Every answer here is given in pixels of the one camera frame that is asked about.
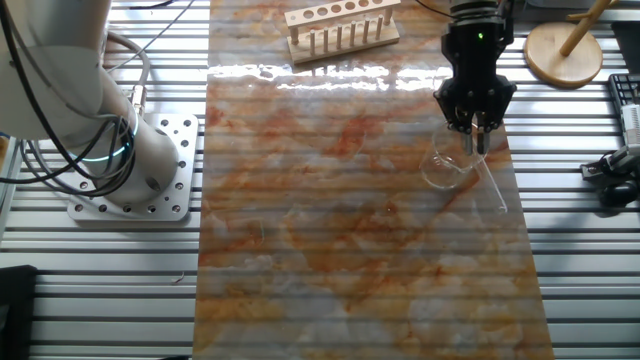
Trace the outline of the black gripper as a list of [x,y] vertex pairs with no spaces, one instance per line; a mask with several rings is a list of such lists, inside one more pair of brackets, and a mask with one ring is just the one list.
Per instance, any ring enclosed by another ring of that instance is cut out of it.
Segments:
[[515,83],[496,73],[496,62],[507,40],[505,21],[498,17],[450,23],[442,37],[442,53],[453,77],[433,93],[451,131],[461,134],[462,149],[473,154],[472,117],[475,110],[477,152],[486,154],[490,133],[503,124]]

